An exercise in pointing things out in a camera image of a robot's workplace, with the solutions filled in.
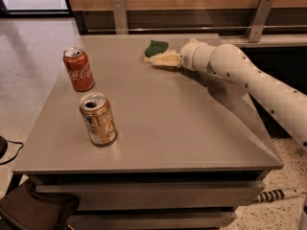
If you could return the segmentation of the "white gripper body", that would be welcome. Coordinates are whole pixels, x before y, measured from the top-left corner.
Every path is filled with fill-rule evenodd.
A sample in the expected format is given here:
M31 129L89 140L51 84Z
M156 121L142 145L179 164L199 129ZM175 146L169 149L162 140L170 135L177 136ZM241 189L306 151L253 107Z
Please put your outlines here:
M180 64L191 71L206 71L215 46L205 42L190 41L179 51Z

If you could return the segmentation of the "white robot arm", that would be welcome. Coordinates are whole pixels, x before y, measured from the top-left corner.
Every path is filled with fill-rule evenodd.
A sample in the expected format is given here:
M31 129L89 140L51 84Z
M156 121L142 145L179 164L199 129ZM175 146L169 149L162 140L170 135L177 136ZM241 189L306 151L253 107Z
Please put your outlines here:
M307 150L307 95L261 71L237 46L212 46L192 38L176 51L153 40L144 59L153 66L184 68L243 86Z

